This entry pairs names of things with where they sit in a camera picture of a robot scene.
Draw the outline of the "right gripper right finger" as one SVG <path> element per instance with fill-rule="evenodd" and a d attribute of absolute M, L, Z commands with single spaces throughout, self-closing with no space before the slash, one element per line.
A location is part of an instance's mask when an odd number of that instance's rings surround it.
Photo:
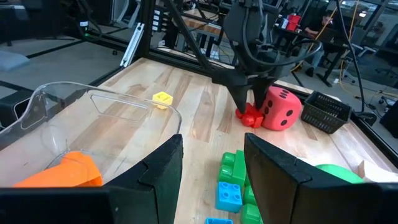
<path fill-rule="evenodd" d="M 398 183 L 351 184 L 253 133 L 244 156 L 264 224 L 398 224 Z"/>

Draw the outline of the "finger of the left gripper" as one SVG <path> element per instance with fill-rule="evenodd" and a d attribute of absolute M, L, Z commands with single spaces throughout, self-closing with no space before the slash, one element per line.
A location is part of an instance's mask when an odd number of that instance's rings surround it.
<path fill-rule="evenodd" d="M 277 81 L 276 78 L 256 79 L 251 89 L 254 94 L 254 105 L 256 109 L 261 109 L 266 98 L 267 91 Z"/>
<path fill-rule="evenodd" d="M 243 72 L 238 70 L 217 70 L 213 83 L 225 86 L 240 113 L 246 110 L 247 92 L 251 85 Z"/>

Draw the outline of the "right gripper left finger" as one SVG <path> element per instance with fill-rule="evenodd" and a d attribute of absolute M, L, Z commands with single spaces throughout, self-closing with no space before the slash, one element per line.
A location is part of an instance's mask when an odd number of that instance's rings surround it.
<path fill-rule="evenodd" d="M 0 224 L 173 224 L 182 162 L 174 134 L 102 187 L 0 189 Z"/>

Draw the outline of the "pink foam dice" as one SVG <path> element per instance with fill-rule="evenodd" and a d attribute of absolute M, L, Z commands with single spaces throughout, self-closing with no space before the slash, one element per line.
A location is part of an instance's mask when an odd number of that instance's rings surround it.
<path fill-rule="evenodd" d="M 298 120 L 301 110 L 302 104 L 296 95 L 284 88 L 271 86 L 260 109 L 264 117 L 261 126 L 283 131 Z"/>

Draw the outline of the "red studded toy block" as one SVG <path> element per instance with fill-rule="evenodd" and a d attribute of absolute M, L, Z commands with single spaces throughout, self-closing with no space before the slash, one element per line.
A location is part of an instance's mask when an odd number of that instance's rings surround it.
<path fill-rule="evenodd" d="M 235 113 L 236 117 L 247 127 L 260 128 L 264 119 L 264 115 L 250 103 L 246 103 L 244 113 L 241 113 L 238 109 L 236 109 Z"/>

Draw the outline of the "green toy block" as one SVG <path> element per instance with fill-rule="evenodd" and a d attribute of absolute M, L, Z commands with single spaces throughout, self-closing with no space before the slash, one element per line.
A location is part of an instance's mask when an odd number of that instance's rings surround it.
<path fill-rule="evenodd" d="M 241 223 L 264 224 L 250 185 L 246 186 L 244 189 Z"/>
<path fill-rule="evenodd" d="M 244 160 L 244 152 L 237 150 L 235 153 L 225 152 L 221 158 L 221 165 L 218 174 L 220 182 L 244 187 L 246 180 L 246 164 Z"/>

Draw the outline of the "blue toy block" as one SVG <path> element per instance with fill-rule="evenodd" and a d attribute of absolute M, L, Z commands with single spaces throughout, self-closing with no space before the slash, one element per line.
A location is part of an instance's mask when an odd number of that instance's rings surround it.
<path fill-rule="evenodd" d="M 231 219 L 225 219 L 225 218 L 208 217 L 205 220 L 205 224 L 233 224 L 233 221 Z"/>
<path fill-rule="evenodd" d="M 218 210 L 238 213 L 243 206 L 241 188 L 237 184 L 218 182 L 215 207 Z"/>

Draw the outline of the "green foam dice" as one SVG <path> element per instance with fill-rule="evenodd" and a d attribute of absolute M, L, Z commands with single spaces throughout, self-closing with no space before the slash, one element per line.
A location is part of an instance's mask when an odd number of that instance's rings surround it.
<path fill-rule="evenodd" d="M 338 177 L 340 179 L 343 179 L 351 184 L 362 184 L 364 183 L 364 180 L 360 178 L 357 174 L 355 174 L 353 171 L 348 170 L 344 167 L 334 165 L 334 164 L 319 164 L 316 165 L 316 168 L 327 172 L 331 175 L 334 175 L 335 177 Z"/>

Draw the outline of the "yellow toy block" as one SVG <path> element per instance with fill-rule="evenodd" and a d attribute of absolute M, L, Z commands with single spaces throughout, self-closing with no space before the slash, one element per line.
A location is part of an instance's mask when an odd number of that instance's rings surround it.
<path fill-rule="evenodd" d="M 164 91 L 161 91 L 161 92 L 158 92 L 158 93 L 154 94 L 152 96 L 152 100 L 155 101 L 155 102 L 160 103 L 160 105 L 157 104 L 157 107 L 159 109 L 164 110 L 164 109 L 167 108 L 166 105 L 168 105 L 168 106 L 172 105 L 173 96 L 169 95 L 168 93 L 166 93 Z"/>

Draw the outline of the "long orange toy block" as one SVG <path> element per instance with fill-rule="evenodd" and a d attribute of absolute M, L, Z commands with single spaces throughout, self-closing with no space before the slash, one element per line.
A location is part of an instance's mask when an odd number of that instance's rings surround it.
<path fill-rule="evenodd" d="M 38 172 L 13 187 L 99 187 L 103 178 L 91 156 L 79 151 L 65 154 L 60 163 Z"/>

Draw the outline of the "small cream box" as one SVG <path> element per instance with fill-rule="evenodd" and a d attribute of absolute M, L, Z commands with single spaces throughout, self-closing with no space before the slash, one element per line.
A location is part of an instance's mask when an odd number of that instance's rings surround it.
<path fill-rule="evenodd" d="M 398 174 L 384 170 L 372 162 L 363 160 L 358 166 L 358 175 L 365 182 L 396 182 Z"/>

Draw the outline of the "person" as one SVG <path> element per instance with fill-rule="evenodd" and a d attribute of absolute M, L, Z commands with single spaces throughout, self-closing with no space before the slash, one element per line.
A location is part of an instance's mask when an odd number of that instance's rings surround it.
<path fill-rule="evenodd" d="M 331 11 L 327 11 L 320 19 L 314 20 L 304 29 L 307 35 L 316 37 L 320 31 L 326 26 L 331 27 L 333 23 L 333 18 L 331 17 Z M 321 48 L 318 52 L 313 55 L 310 67 L 305 71 L 305 74 L 309 77 L 313 77 L 315 69 L 318 67 L 323 54 L 325 51 Z"/>

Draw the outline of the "small black box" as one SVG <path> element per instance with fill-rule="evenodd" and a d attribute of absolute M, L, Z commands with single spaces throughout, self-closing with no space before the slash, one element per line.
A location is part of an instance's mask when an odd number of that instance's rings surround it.
<path fill-rule="evenodd" d="M 305 101 L 301 120 L 333 134 L 349 122 L 351 107 L 328 95 L 314 91 Z"/>

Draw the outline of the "black desk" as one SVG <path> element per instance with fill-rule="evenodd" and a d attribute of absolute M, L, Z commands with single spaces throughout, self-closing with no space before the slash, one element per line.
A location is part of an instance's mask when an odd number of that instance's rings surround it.
<path fill-rule="evenodd" d="M 296 40 L 302 40 L 302 39 L 314 39 L 314 37 L 311 37 L 310 35 L 307 35 L 304 32 L 296 32 L 296 31 L 291 31 L 287 29 L 283 29 L 281 27 L 274 26 L 274 30 L 276 34 L 278 35 L 277 40 L 276 40 L 276 46 L 279 47 L 280 43 L 282 42 L 282 39 L 285 39 L 287 41 L 287 45 L 282 48 L 283 51 L 287 51 L 289 48 L 292 47 L 292 42 Z M 338 62 L 341 60 L 342 56 L 345 54 L 346 50 L 349 50 L 348 45 L 344 44 L 342 41 L 335 40 L 335 37 L 332 38 L 331 40 L 326 41 L 325 39 L 318 39 L 322 44 L 323 44 L 323 49 L 325 50 L 325 54 L 323 56 L 324 60 L 328 60 L 327 56 L 329 53 L 336 53 L 336 56 L 334 57 L 333 60 L 330 60 L 330 65 L 326 72 L 321 75 L 317 73 L 318 78 L 328 87 L 332 87 L 332 84 L 328 81 L 328 77 L 331 75 L 332 71 L 335 69 L 337 66 Z"/>

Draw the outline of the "silver aluminium rail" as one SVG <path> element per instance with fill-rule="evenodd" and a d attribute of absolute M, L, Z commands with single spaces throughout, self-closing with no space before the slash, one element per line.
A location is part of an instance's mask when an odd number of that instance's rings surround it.
<path fill-rule="evenodd" d="M 128 47 L 124 53 L 124 56 L 121 60 L 121 63 L 120 63 L 121 67 L 126 68 L 131 64 L 132 59 L 133 59 L 133 57 L 136 53 L 136 50 L 139 46 L 139 43 L 142 39 L 142 35 L 144 33 L 144 26 L 145 26 L 145 24 L 141 23 L 141 22 L 139 22 L 137 24 L 135 31 L 130 39 L 129 45 L 128 45 Z"/>

